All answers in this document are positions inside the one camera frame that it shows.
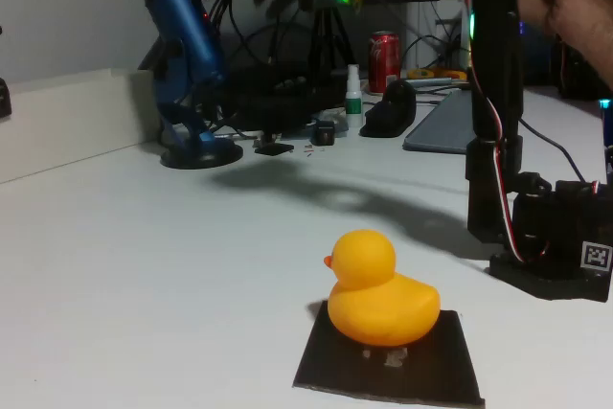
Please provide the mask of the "person's right hand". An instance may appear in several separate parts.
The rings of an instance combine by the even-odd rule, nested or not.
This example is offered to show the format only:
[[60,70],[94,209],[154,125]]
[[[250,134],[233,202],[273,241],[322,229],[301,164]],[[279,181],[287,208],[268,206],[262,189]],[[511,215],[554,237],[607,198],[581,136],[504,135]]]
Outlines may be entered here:
[[555,32],[549,23],[550,10],[555,0],[517,0],[520,19],[543,32],[553,35]]

